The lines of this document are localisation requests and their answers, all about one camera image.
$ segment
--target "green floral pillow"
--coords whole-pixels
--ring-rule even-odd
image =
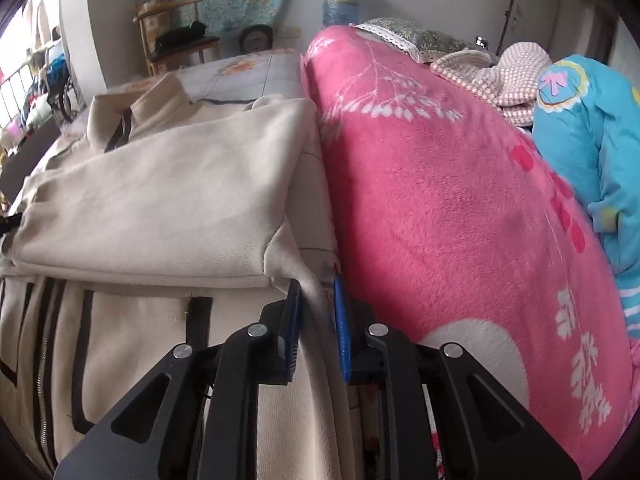
[[[387,43],[407,52],[415,62],[430,63],[451,52],[465,48],[484,48],[468,41],[457,40],[449,34],[429,30],[407,20],[376,18],[356,27],[379,36]]]

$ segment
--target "pink fleece blanket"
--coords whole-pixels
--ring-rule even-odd
[[[584,478],[632,415],[605,255],[571,187],[487,104],[364,31],[306,54],[351,294],[414,341],[462,343]]]

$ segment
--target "wall socket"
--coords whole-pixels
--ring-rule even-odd
[[[276,29],[276,38],[281,40],[295,40],[300,37],[300,27],[279,27]]]

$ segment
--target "wooden chair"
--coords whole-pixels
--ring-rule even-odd
[[[157,50],[149,52],[149,45],[146,40],[145,18],[156,16],[162,12],[168,12],[169,10],[178,9],[179,7],[193,5],[194,20],[197,20],[198,3],[201,1],[203,0],[168,0],[166,2],[160,2],[149,10],[140,11],[133,19],[134,23],[138,23],[140,25],[142,47],[145,51],[146,67],[149,70],[150,76],[157,75],[161,65],[167,65],[167,67],[169,67],[171,63],[177,62],[178,58],[188,56],[189,54],[194,54],[196,52],[200,57],[200,62],[204,63],[203,52],[208,48],[213,50],[215,59],[220,58],[220,50],[218,47],[218,41],[220,38],[217,36],[204,36],[199,40],[191,41],[191,43],[165,50],[163,52],[158,52]]]

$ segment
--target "checkered garment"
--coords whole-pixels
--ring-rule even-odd
[[[436,60],[431,70],[489,103],[514,126],[531,126],[538,76],[550,65],[537,43],[515,43],[496,66],[489,53],[465,49]]]

